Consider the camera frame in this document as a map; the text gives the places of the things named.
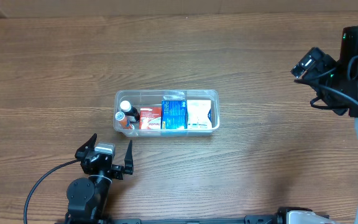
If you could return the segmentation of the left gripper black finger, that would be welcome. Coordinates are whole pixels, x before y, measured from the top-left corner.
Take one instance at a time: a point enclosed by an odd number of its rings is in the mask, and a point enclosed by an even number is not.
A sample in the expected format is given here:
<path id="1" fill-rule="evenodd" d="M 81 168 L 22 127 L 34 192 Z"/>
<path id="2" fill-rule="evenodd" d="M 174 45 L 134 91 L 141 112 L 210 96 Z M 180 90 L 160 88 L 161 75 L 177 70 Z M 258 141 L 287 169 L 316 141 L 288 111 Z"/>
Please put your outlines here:
<path id="1" fill-rule="evenodd" d="M 76 159 L 84 159 L 90 151 L 94 151 L 94 145 L 97 140 L 97 134 L 94 133 L 89 140 L 80 146 L 75 152 Z"/>
<path id="2" fill-rule="evenodd" d="M 134 162 L 132 156 L 132 140 L 130 140 L 127 147 L 126 155 L 124 158 L 124 173 L 132 175 L 134 171 Z"/>

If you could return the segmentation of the orange tablet tube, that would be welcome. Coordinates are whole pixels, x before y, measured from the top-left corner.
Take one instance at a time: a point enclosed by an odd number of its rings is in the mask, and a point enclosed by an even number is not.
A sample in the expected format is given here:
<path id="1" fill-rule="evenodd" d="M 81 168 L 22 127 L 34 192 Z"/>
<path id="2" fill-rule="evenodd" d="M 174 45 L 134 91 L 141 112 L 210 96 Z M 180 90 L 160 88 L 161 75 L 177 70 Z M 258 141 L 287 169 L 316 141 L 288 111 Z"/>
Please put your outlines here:
<path id="1" fill-rule="evenodd" d="M 128 120 L 127 116 L 122 111 L 115 114 L 115 120 L 123 129 L 135 129 L 133 124 Z"/>

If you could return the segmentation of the red caplets box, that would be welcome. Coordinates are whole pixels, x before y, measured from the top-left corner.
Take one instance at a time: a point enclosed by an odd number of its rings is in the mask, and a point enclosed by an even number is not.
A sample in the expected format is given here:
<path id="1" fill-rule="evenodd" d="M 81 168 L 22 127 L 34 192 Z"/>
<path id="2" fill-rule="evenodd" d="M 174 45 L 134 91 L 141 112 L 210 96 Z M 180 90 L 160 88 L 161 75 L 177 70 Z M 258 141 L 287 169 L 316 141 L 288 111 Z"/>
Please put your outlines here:
<path id="1" fill-rule="evenodd" d="M 140 109 L 140 129 L 161 129 L 161 107 L 142 107 Z"/>

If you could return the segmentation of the dark brown syrup bottle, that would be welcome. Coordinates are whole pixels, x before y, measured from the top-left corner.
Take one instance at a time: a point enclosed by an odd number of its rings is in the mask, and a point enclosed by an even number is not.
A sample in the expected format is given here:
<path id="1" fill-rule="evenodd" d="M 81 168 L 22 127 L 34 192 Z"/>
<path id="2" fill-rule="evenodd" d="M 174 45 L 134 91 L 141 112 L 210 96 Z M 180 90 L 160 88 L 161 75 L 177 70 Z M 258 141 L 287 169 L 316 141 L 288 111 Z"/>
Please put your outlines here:
<path id="1" fill-rule="evenodd" d="M 126 115 L 128 121 L 131 123 L 138 123 L 140 121 L 140 114 L 138 110 L 131 105 L 129 101 L 120 102 L 120 109 Z"/>

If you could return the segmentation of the blue lozenge box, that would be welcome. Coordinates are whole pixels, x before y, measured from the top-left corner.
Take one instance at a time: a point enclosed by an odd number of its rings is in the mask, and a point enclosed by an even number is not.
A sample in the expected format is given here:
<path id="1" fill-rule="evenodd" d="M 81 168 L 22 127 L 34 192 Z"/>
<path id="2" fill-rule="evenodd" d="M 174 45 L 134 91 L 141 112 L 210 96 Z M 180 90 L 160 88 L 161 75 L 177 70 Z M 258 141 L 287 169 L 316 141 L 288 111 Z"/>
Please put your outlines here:
<path id="1" fill-rule="evenodd" d="M 162 129 L 186 129 L 186 101 L 162 101 Z"/>

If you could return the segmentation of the white medicine box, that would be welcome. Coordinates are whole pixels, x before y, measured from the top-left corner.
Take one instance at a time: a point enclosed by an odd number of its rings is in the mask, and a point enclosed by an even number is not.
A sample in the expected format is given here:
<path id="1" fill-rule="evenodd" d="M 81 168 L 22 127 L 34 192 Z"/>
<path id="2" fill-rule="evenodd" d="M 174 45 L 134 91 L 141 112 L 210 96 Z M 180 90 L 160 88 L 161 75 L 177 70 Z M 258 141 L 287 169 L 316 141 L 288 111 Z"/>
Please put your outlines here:
<path id="1" fill-rule="evenodd" d="M 187 128 L 211 129 L 211 101 L 187 100 Z"/>

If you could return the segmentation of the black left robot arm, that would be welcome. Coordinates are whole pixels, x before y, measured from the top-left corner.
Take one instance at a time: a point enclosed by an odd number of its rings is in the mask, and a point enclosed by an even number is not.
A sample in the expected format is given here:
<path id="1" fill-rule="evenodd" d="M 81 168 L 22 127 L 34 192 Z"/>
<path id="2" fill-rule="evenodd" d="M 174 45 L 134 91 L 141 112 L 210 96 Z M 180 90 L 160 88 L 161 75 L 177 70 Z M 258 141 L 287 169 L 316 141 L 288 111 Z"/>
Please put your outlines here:
<path id="1" fill-rule="evenodd" d="M 67 188 L 65 223 L 113 223 L 112 218 L 104 214 L 112 181 L 133 174 L 132 142 L 127 147 L 122 166 L 112 163 L 115 145 L 96 140 L 94 134 L 76 150 L 75 158 L 87 177 L 75 179 Z"/>

